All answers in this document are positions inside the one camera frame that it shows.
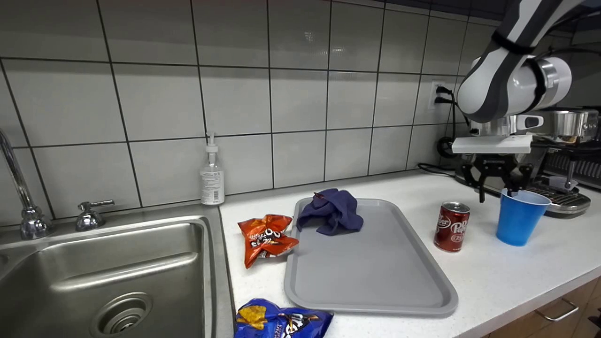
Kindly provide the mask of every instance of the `white countertop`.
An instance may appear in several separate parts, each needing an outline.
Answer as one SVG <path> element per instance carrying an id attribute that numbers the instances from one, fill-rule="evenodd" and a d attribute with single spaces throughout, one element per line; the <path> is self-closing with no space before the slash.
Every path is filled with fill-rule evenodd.
<path id="1" fill-rule="evenodd" d="M 405 173 L 326 187 L 349 190 L 354 198 L 392 202 L 458 294 L 456 312 L 443 320 L 334 314 L 326 338 L 482 337 L 601 277 L 601 196 L 593 192 L 585 192 L 591 198 L 585 215 L 570 220 L 542 219 L 529 243 L 514 249 L 493 237 L 497 198 L 486 196 L 480 205 L 471 188 L 445 175 Z M 244 269 L 238 222 L 264 215 L 292 217 L 298 200 L 326 187 L 249 194 L 221 207 L 236 309 L 257 297 L 292 307 L 283 294 L 285 262 L 259 262 Z M 441 252 L 431 243 L 439 205 L 445 202 L 462 202 L 471 209 L 458 254 Z"/>

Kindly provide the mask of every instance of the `crumpled blue towel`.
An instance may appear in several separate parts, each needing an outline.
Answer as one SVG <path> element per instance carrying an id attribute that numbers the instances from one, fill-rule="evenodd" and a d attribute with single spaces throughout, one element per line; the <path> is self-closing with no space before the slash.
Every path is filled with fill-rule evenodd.
<path id="1" fill-rule="evenodd" d="M 313 196 L 298 215 L 298 228 L 309 219 L 324 219 L 324 224 L 317 228 L 323 235 L 336 235 L 338 230 L 360 232 L 362 219 L 356 215 L 356 200 L 345 190 L 323 190 Z"/>

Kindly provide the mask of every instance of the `blue plastic cup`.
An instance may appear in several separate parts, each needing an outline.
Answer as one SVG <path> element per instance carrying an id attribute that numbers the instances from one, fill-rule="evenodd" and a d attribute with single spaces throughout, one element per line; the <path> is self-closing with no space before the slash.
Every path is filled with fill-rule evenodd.
<path id="1" fill-rule="evenodd" d="M 501 213 L 495 237 L 510 247 L 524 247 L 548 207 L 544 196 L 533 192 L 501 192 Z"/>

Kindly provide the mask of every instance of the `red soda can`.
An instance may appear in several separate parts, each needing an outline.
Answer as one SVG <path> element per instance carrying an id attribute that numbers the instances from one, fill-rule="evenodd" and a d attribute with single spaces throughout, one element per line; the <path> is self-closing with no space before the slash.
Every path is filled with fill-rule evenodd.
<path id="1" fill-rule="evenodd" d="M 445 252 L 458 252 L 463 245 L 463 234 L 469 222 L 469 207 L 450 202 L 439 207 L 433 245 Z"/>

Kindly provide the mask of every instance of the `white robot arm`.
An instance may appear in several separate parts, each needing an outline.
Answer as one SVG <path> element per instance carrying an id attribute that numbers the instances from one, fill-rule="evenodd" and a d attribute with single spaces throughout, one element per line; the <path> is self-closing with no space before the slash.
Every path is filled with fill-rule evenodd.
<path id="1" fill-rule="evenodd" d="M 520 188 L 510 173 L 516 155 L 531 151 L 531 136 L 516 134 L 542 125 L 540 117 L 520 115 L 565 98 L 570 70 L 561 59 L 535 61 L 535 46 L 567 12 L 584 0 L 512 0 L 501 27 L 456 95 L 456 106 L 478 127 L 477 138 L 456 138 L 452 155 L 473 155 L 462 166 L 469 187 L 484 202 L 486 177 L 501 177 L 510 190 Z"/>
<path id="2" fill-rule="evenodd" d="M 492 123 L 557 104 L 570 87 L 561 59 L 533 61 L 529 55 L 548 29 L 582 0 L 510 3 L 503 25 L 492 34 L 458 91 L 458 108 L 473 123 Z"/>

